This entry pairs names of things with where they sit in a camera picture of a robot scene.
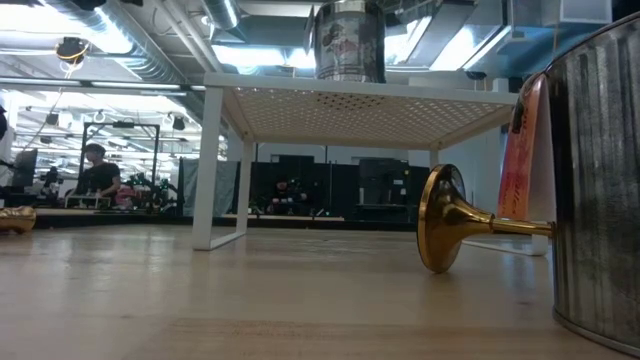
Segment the printed label on can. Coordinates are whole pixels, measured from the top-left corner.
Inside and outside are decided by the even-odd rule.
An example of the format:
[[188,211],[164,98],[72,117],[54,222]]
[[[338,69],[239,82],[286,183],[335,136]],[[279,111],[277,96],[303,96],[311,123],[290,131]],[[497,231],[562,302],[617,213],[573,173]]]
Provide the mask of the printed label on can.
[[336,74],[376,77],[376,23],[366,16],[333,19],[320,26],[320,79]]

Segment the corrugated metal surface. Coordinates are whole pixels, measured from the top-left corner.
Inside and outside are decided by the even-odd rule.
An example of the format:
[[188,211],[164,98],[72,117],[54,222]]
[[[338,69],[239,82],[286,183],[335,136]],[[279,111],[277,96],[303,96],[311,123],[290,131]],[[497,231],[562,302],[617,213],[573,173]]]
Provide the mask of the corrugated metal surface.
[[555,310],[640,355],[640,14],[549,69],[558,231]]

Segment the gold object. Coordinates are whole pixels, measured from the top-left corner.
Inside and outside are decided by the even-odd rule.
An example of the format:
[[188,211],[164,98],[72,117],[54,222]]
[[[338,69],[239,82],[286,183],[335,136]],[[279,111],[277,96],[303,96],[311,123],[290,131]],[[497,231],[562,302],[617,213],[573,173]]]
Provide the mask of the gold object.
[[0,230],[13,230],[22,234],[33,229],[36,211],[29,206],[0,209]]
[[436,166],[427,179],[418,215],[418,249],[424,265],[443,273],[456,260],[462,240],[495,231],[552,237],[553,224],[496,219],[465,201],[462,176],[454,165]]

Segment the person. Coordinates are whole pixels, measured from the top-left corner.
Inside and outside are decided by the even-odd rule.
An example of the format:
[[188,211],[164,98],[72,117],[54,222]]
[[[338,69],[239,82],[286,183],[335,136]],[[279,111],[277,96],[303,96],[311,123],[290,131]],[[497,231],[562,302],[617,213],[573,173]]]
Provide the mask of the person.
[[104,161],[106,150],[98,144],[85,146],[84,153],[93,166],[80,175],[78,187],[71,195],[79,192],[78,189],[81,187],[88,187],[89,192],[95,193],[96,197],[109,197],[114,200],[121,185],[120,168],[116,164]]
[[279,206],[279,204],[300,204],[307,200],[307,194],[300,189],[292,189],[285,176],[278,176],[271,196],[271,205],[267,212],[284,214],[287,210],[293,211],[292,206]]

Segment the metal can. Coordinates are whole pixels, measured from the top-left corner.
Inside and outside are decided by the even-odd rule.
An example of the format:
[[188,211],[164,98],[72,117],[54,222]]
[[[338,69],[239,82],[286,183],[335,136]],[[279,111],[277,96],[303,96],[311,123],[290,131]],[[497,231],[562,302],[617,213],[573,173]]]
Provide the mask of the metal can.
[[640,356],[640,13],[547,69],[556,181],[555,317]]
[[374,1],[339,0],[314,20],[316,78],[384,83],[385,23]]

